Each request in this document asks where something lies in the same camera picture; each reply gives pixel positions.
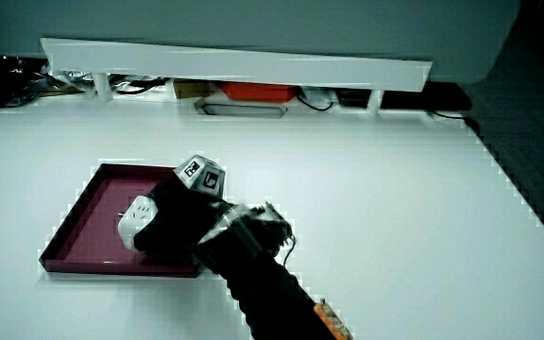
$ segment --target wire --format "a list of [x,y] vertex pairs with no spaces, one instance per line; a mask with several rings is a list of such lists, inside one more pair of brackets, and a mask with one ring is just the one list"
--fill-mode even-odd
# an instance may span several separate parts
[[448,116],[446,114],[438,113],[436,110],[428,110],[428,112],[444,118],[465,120],[465,117],[463,116]]
[[154,86],[147,86],[147,87],[144,87],[140,90],[136,90],[136,91],[123,91],[123,90],[118,90],[117,93],[118,94],[124,94],[124,95],[131,95],[131,94],[143,94],[145,93],[146,91],[148,90],[152,90],[154,89],[155,87]]
[[320,109],[320,108],[317,108],[317,107],[315,107],[315,106],[312,106],[312,105],[306,103],[306,102],[303,100],[303,98],[301,98],[301,93],[297,95],[297,100],[300,101],[300,102],[301,102],[302,104],[304,104],[305,106],[307,106],[308,108],[314,109],[314,110],[316,110],[316,111],[326,111],[326,110],[330,109],[330,108],[332,107],[332,105],[334,104],[334,103],[331,103],[331,104],[330,104],[328,107],[326,107],[325,109]]
[[476,135],[480,136],[480,124],[478,124],[478,122],[476,122],[473,118],[471,117],[463,117],[463,116],[460,116],[460,117],[457,117],[457,116],[448,116],[446,114],[442,114],[442,113],[438,113],[436,110],[427,110],[428,113],[431,113],[431,114],[435,114],[437,116],[440,116],[440,117],[443,117],[443,118],[448,118],[448,119],[460,119],[460,120],[463,120],[465,122],[465,124],[467,124],[468,127],[470,127],[473,132],[476,133]]
[[286,268],[287,266],[287,259],[289,258],[289,255],[291,255],[291,252],[293,249],[295,249],[295,244],[298,242],[298,239],[295,237],[295,235],[291,235],[291,249],[289,249],[289,252],[287,252],[286,255],[284,255],[284,261],[282,262],[282,265]]

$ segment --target gray floor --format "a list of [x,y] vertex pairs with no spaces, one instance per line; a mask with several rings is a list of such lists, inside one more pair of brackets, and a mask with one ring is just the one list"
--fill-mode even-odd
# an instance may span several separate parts
[[484,144],[544,223],[544,21],[520,18],[488,77],[462,87]]

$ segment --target tray rim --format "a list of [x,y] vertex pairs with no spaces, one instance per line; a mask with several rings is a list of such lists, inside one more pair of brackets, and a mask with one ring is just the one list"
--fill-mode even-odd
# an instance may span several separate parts
[[[73,231],[76,230],[76,225],[81,216],[88,210],[90,202],[94,199],[98,193],[98,189],[101,185],[106,183],[106,178],[112,176],[123,176],[125,178],[142,178],[145,175],[153,177],[160,176],[161,180],[169,179],[176,174],[174,173],[175,167],[171,166],[156,166],[156,165],[137,165],[137,164],[120,164],[103,162],[99,165],[90,181],[87,183],[75,204],[64,217],[60,226],[52,236],[52,239],[48,242],[47,246],[43,250],[39,257],[39,263],[48,272],[60,272],[60,273],[78,273],[78,274],[102,274],[102,275],[128,275],[128,276],[165,276],[165,277],[189,277],[194,278],[200,272],[200,263],[196,262],[192,265],[177,265],[177,266],[165,266],[165,265],[146,265],[144,272],[124,272],[124,271],[111,271],[97,270],[98,268],[104,268],[106,266],[121,269],[124,267],[131,267],[130,264],[99,264],[99,263],[77,263],[66,262],[58,260],[58,256],[64,251],[68,239],[72,237]],[[93,271],[76,271],[73,267],[76,266],[93,267]]]

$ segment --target white wall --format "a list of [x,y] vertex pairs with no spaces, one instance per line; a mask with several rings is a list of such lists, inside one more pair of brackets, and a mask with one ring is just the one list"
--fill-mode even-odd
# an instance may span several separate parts
[[519,0],[0,0],[0,54],[42,53],[41,37],[348,54],[432,60],[432,80],[470,83],[518,12]]

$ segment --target white bracket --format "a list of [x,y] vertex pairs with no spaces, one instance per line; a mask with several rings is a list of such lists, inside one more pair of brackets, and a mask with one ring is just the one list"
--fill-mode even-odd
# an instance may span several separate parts
[[372,90],[368,111],[377,112],[384,91],[421,92],[432,67],[420,60],[52,38],[41,42],[53,70],[92,73],[103,101],[112,99],[107,74],[118,74]]

